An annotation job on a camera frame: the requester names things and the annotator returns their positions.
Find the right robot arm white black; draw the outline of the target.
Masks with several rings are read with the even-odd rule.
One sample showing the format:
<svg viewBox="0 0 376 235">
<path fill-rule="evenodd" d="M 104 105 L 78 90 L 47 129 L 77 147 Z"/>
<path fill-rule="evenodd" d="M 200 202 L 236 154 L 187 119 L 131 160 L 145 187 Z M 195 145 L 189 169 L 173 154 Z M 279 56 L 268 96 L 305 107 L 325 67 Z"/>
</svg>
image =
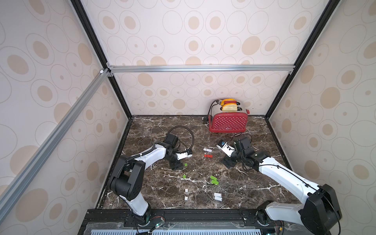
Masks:
<svg viewBox="0 0 376 235">
<path fill-rule="evenodd" d="M 298 204 L 265 201 L 255 212 L 259 225 L 266 227 L 273 221 L 286 221 L 303 225 L 314 235 L 328 235 L 335 225 L 340 225 L 342 212 L 338 198 L 328 184 L 318 185 L 307 180 L 267 152 L 256 151 L 247 137 L 235 141 L 233 145 L 220 141 L 217 147 L 226 155 L 222 163 L 227 168 L 241 164 L 244 170 L 255 170 L 276 181 L 300 201 Z"/>
</svg>

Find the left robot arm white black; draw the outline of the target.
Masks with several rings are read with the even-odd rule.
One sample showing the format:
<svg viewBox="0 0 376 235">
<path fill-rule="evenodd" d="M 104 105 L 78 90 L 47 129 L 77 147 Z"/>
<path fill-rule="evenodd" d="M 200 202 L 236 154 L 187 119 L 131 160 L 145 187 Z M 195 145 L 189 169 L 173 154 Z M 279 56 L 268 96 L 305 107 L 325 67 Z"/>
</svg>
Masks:
<svg viewBox="0 0 376 235">
<path fill-rule="evenodd" d="M 121 155 L 112 171 L 107 188 L 123 199 L 131 211 L 140 219 L 150 217 L 150 205 L 142 196 L 141 189 L 145 170 L 159 160 L 168 160 L 172 170 L 182 169 L 182 159 L 191 157 L 191 148 L 180 151 L 180 140 L 167 134 L 164 141 L 153 143 L 147 150 L 132 156 Z"/>
</svg>

